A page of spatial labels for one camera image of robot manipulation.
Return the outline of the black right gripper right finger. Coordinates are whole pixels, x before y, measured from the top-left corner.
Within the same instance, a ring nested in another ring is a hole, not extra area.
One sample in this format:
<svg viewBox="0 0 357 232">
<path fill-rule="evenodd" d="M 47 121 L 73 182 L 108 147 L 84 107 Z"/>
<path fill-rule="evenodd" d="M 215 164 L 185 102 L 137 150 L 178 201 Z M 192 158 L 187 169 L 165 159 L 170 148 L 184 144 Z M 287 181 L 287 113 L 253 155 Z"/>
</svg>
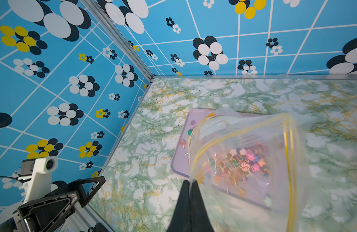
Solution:
<svg viewBox="0 0 357 232">
<path fill-rule="evenodd" d="M 191 232 L 214 232 L 197 181 L 191 185 Z"/>
</svg>

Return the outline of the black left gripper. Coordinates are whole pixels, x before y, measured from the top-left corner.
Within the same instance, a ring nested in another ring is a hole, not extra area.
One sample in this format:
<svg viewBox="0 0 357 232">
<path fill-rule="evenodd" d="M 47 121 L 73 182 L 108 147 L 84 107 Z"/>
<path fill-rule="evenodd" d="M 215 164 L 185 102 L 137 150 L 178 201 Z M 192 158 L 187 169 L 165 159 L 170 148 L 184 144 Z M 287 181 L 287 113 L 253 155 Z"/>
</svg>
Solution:
<svg viewBox="0 0 357 232">
<path fill-rule="evenodd" d="M 55 196 L 6 209 L 0 214 L 0 232 L 54 232 L 75 212 L 78 201 L 85 207 L 105 182 L 103 176 L 78 179 L 56 189 Z"/>
</svg>

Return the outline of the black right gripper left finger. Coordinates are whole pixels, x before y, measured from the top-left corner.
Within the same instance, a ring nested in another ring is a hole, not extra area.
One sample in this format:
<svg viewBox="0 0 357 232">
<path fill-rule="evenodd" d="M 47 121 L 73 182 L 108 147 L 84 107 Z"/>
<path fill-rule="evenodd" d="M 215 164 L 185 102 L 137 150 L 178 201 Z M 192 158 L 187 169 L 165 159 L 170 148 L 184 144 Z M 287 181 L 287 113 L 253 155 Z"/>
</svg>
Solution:
<svg viewBox="0 0 357 232">
<path fill-rule="evenodd" d="M 189 187 L 189 181 L 185 180 L 181 186 L 176 207 L 167 232 L 191 231 L 191 203 Z"/>
</svg>

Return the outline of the pile of colourful candies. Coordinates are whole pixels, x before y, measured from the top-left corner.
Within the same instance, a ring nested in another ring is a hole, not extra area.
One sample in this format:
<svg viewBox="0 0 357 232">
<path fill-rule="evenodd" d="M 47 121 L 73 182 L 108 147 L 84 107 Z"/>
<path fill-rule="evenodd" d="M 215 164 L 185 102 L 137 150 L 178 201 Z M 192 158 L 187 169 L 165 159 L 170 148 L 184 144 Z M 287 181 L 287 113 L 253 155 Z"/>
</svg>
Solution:
<svg viewBox="0 0 357 232">
<path fill-rule="evenodd" d="M 206 118 L 188 138 L 189 176 L 199 184 L 240 198 L 270 193 L 268 147 L 254 136 L 257 118 Z"/>
</svg>

